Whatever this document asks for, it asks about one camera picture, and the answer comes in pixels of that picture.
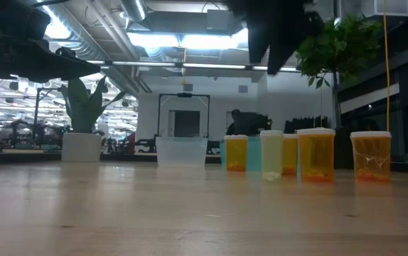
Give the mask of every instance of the black cable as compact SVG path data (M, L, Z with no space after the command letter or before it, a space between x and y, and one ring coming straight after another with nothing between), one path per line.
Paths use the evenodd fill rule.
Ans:
M34 3L32 4L33 7L40 7L40 6L47 6L51 4L63 4L65 2L68 2L70 0L50 0L50 1L42 1L40 3Z
M201 9L201 12L202 12L202 13L204 12L204 8L205 8L208 4L213 4L214 6L216 6L216 7L218 8L218 10L220 10L220 7L219 7L216 3L212 2L212 1L206 1L205 4L204 4L204 6L203 6L203 8Z

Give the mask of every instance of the white planter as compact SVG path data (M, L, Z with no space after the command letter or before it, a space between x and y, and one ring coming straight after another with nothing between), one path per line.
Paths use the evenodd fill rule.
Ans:
M67 133L63 135L62 161L98 162L102 138L97 134Z

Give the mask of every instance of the wooden table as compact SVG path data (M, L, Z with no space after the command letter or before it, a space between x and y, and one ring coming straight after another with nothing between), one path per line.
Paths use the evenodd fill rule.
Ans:
M267 183L220 166L0 165L2 255L408 255L408 174Z

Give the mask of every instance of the ceiling pipe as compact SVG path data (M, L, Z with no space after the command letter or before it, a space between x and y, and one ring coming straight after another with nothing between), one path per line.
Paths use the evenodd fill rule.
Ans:
M173 58L168 57L162 47L145 47L146 53L152 61L155 62L176 62ZM182 68L165 68L171 72L182 72Z
M144 0L120 0L120 4L130 21L140 22L147 17Z
M136 49L134 48L133 44L129 40L127 33L120 28L117 21L112 17L111 13L109 12L109 9L100 0L95 0L95 3L100 8L102 14L106 16L107 20L111 23L112 28L119 35L125 46L129 49L129 51L133 55L133 58L135 60L138 60L139 56L137 55Z
M140 77L141 71L138 67L131 67L131 77L138 82L139 87L143 88L147 93L152 93L150 87Z
M97 10L95 5L92 3L91 0L86 0L85 3L89 7L89 10L93 12L93 14L97 17L98 21L103 25L104 29L108 34L114 39L116 44L119 46L119 48L125 53L125 55L128 57L128 59L136 59L133 55L133 53L128 49L128 46L126 46L120 38L114 33L112 28L109 27L109 24L106 22L106 20L103 18L103 16L100 14L100 12Z
M25 4L36 3L36 0L22 0ZM47 6L54 15L71 31L71 36L67 39L74 43L67 43L67 47L76 52L76 56L82 60L109 60L109 55L97 43L97 41L87 32L84 26L68 11L63 4L53 4ZM114 81L120 90L128 90L137 96L139 88L134 82L127 78L117 67L110 67L103 73Z

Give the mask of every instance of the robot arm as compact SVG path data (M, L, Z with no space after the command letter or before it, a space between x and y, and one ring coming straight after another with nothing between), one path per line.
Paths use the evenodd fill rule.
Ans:
M0 0L0 79L11 75L34 82L72 80L98 73L100 67L79 60L68 48L49 51L43 40L50 17L18 0Z

